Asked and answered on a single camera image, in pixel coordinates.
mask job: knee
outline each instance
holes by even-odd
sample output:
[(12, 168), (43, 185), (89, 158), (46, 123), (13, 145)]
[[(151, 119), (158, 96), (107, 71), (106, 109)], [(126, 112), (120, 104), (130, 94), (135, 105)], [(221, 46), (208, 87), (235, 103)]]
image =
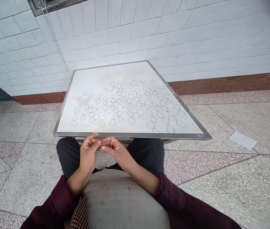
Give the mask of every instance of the knee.
[(64, 147), (66, 147), (66, 145), (70, 143), (74, 143), (75, 141), (76, 140), (73, 137), (61, 138), (57, 143), (57, 152), (58, 152), (58, 149), (63, 149)]

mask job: finger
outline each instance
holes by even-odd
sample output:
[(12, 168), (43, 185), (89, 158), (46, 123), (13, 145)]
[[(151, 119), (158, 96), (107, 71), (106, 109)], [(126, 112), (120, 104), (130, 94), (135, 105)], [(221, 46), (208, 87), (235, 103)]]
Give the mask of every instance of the finger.
[(102, 146), (101, 148), (102, 148), (102, 150), (103, 150), (104, 152), (106, 152), (106, 153), (112, 155), (113, 149), (111, 149), (110, 147)]
[(91, 146), (90, 149), (93, 150), (94, 152), (96, 152), (97, 149), (99, 148), (100, 144), (101, 144), (101, 141), (97, 140), (96, 142), (94, 142), (94, 144)]
[(121, 145), (121, 143), (114, 137), (110, 136), (104, 139), (105, 141), (110, 141), (110, 145), (114, 148)]
[(91, 135), (89, 135), (89, 136), (87, 136), (86, 138), (85, 138), (85, 140), (84, 140), (84, 144), (88, 144), (88, 143), (90, 143), (90, 141), (94, 138), (94, 137), (97, 137), (98, 136), (98, 133), (93, 133), (93, 134), (91, 134)]

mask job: person's left hand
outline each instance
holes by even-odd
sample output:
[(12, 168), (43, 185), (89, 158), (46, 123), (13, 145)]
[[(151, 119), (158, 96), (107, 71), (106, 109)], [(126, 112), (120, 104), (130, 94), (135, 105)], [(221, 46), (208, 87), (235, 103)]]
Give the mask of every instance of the person's left hand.
[(98, 133), (87, 136), (80, 147), (80, 170), (83, 172), (89, 172), (92, 174), (96, 167), (96, 156), (95, 153), (101, 144), (101, 141), (95, 139)]

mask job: maroon sleeve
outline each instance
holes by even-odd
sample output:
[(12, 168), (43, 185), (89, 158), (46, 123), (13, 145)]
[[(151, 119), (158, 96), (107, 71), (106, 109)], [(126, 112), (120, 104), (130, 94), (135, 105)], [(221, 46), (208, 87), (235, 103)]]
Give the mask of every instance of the maroon sleeve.
[(241, 229), (227, 215), (205, 202), (185, 193), (173, 184), (165, 174), (160, 173), (160, 190), (155, 199), (170, 213), (173, 213), (192, 228)]
[(80, 196), (73, 196), (61, 176), (51, 195), (42, 206), (35, 207), (21, 228), (64, 228), (64, 221), (70, 219)]

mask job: window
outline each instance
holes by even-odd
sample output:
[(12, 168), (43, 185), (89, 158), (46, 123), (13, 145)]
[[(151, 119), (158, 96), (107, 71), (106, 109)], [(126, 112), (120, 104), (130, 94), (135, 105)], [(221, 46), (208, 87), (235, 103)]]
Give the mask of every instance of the window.
[(28, 0), (35, 16), (46, 13), (46, 11), (49, 13), (84, 1), (87, 0)]

